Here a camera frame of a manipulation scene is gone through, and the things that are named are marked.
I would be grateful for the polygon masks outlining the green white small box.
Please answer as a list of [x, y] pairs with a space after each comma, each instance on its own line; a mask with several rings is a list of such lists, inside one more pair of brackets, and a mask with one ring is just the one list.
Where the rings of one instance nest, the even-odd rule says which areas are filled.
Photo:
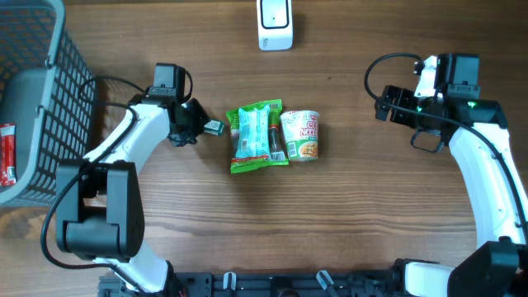
[[204, 132], [215, 136], [224, 134], [225, 124], [221, 120], [210, 120], [204, 125]]

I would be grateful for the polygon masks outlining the light blue snack packet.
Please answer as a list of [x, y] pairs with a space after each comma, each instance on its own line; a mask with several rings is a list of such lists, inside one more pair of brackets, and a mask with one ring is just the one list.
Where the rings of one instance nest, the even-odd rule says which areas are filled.
[[270, 107], [238, 110], [239, 139], [236, 158], [261, 157], [270, 154], [268, 125]]

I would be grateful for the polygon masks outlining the green snack packet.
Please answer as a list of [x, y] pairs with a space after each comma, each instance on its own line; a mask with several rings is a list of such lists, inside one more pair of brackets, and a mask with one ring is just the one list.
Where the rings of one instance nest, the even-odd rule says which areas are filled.
[[[268, 137], [270, 154], [261, 157], [252, 158], [236, 158], [238, 139], [239, 139], [239, 119], [238, 110], [251, 111], [253, 108], [261, 109], [264, 106], [270, 107]], [[226, 112], [227, 119], [230, 125], [230, 136], [233, 143], [233, 157], [231, 159], [230, 171], [232, 174], [250, 172], [263, 167], [269, 166], [285, 166], [289, 164], [288, 158], [285, 156], [285, 150], [281, 144], [280, 136], [280, 115], [282, 112], [282, 100], [273, 99], [268, 101], [260, 101], [246, 106], [232, 109]]]

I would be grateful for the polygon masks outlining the cup noodles container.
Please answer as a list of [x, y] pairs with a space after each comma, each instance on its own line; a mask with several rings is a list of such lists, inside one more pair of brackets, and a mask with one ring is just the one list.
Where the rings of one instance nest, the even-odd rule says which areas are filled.
[[318, 158], [317, 111], [286, 111], [280, 116], [288, 159], [306, 162]]

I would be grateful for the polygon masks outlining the red snack packet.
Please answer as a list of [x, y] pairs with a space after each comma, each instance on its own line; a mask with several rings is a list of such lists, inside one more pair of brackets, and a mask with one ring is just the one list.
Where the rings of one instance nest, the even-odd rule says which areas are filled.
[[1, 186], [16, 183], [16, 125], [1, 124]]

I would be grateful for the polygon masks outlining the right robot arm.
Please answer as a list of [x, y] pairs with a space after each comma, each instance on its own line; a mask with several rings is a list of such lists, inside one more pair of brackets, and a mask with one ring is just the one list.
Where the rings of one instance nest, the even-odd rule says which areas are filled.
[[388, 85], [373, 94], [375, 117], [407, 126], [412, 138], [431, 134], [447, 147], [464, 179], [474, 214], [476, 250], [458, 266], [398, 260], [387, 294], [406, 296], [525, 296], [527, 195], [510, 148], [506, 115], [483, 100], [479, 56], [444, 53], [414, 59], [415, 90]]

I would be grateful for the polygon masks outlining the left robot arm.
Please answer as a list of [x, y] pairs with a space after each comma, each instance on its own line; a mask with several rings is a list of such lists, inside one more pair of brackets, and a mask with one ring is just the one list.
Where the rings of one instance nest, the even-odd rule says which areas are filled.
[[[172, 264], [144, 241], [144, 209], [138, 174], [164, 140], [174, 147], [195, 144], [210, 118], [191, 98], [189, 72], [176, 64], [158, 63], [153, 85], [125, 104], [125, 118], [97, 148], [78, 159], [64, 159], [56, 172], [56, 200], [42, 227], [45, 257], [70, 270], [108, 268], [130, 295], [185, 296]], [[84, 264], [64, 264], [48, 248], [47, 233], [55, 222], [61, 252]]]

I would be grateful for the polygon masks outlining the white barcode scanner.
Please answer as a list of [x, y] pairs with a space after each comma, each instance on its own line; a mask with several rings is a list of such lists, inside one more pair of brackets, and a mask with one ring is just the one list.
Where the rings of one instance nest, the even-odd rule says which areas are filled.
[[258, 45], [262, 51], [288, 50], [293, 45], [291, 0], [256, 0]]

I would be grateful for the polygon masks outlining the grey plastic shopping basket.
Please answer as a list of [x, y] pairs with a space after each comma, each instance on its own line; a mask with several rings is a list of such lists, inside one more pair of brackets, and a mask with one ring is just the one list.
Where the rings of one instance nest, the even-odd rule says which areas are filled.
[[64, 158], [89, 146], [97, 88], [65, 25], [60, 1], [1, 3], [1, 122], [14, 124], [16, 184], [3, 207], [49, 206]]

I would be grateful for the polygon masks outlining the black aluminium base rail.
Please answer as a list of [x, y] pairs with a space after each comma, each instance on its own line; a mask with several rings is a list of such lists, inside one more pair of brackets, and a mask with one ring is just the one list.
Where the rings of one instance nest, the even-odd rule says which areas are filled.
[[308, 274], [176, 273], [157, 296], [447, 296], [449, 276], [437, 272], [428, 282], [401, 270]]

